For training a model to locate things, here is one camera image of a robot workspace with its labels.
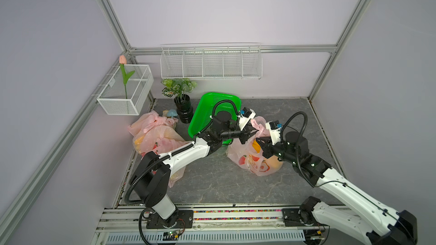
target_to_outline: wire mesh shelf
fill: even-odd
[[[108,115],[138,116],[153,84],[153,75],[148,65],[124,65],[126,73],[134,70],[124,89],[120,67],[105,85],[97,101]]]
[[[161,55],[162,78],[260,79],[260,46],[213,49],[164,50]]]

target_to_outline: red wire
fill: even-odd
[[[184,220],[182,220],[181,218],[178,218],[177,219],[178,221],[182,221],[183,222],[183,231],[181,232],[181,233],[179,233],[179,236],[182,234],[182,233],[184,233],[185,232],[185,228],[186,228],[186,224],[185,224],[185,221]]]

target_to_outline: green plastic basket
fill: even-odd
[[[200,102],[198,103],[197,109],[195,110],[195,113],[192,117],[192,121],[189,124],[188,128],[188,134],[190,137],[193,137],[194,134],[201,131],[206,125],[210,122],[212,115],[212,109],[214,108],[215,104],[222,100],[231,100],[235,103],[236,108],[238,110],[241,110],[241,99],[234,95],[227,95],[227,94],[221,94],[221,93],[206,93],[204,94]],[[232,114],[232,119],[236,120],[236,114],[235,110],[233,109],[233,106],[230,103],[223,103],[220,104],[215,114],[219,111],[227,111]],[[228,144],[230,143],[230,140],[224,141],[224,143]]]

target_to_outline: gray marble floor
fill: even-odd
[[[194,108],[199,100],[191,100]],[[321,129],[306,99],[243,99],[242,107],[252,108],[266,121],[279,120],[284,123],[297,111],[308,115],[304,137],[308,139],[310,152],[334,165],[333,158],[325,143]],[[155,111],[175,109],[172,99],[158,99]],[[296,117],[290,126],[299,129],[302,117]],[[188,124],[177,123],[176,131],[185,140],[190,140]],[[244,170],[227,158],[225,146],[215,153],[194,161],[186,166],[183,177],[168,195],[175,204],[216,204],[256,203],[300,205],[307,197],[314,196],[327,204],[341,204],[339,200],[320,188],[311,188],[298,176],[291,164],[285,162],[282,168],[271,175],[259,177]]]

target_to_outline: plastic bag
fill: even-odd
[[[239,167],[248,169],[257,176],[266,176],[278,171],[283,161],[279,161],[277,156],[266,159],[263,150],[255,141],[256,137],[268,137],[270,131],[265,128],[266,121],[263,117],[255,117],[251,120],[252,126],[258,131],[245,144],[241,144],[239,139],[234,139],[228,146],[226,154]]]
[[[135,150],[144,156],[149,151],[161,154],[188,144],[189,141],[185,141],[172,128],[177,121],[177,118],[159,117],[155,111],[142,115],[137,122],[128,127],[129,132],[134,135]],[[185,167],[170,177],[168,182],[170,188],[183,177],[184,171]]]
[[[135,136],[141,130],[143,133],[147,133],[150,129],[159,125],[167,125],[174,128],[175,123],[178,121],[177,118],[160,117],[156,111],[151,111],[143,114],[135,123],[128,126],[127,129],[130,134]]]

